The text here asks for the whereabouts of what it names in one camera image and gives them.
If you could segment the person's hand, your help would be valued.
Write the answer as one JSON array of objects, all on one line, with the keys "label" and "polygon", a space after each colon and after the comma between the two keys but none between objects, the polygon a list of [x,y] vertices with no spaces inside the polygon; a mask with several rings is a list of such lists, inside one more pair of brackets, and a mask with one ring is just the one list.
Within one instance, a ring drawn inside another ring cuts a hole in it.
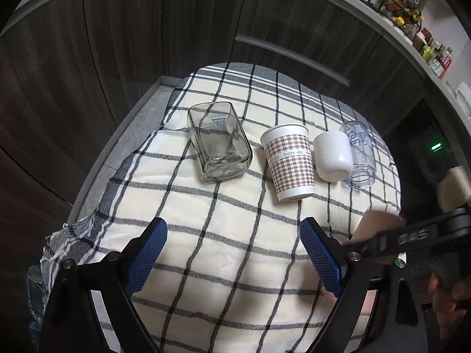
[{"label": "person's hand", "polygon": [[470,277],[458,281],[451,291],[442,286],[442,281],[434,272],[429,280],[429,293],[434,295],[433,309],[437,316],[440,339],[449,338],[467,313],[457,309],[460,301],[470,298]]}]

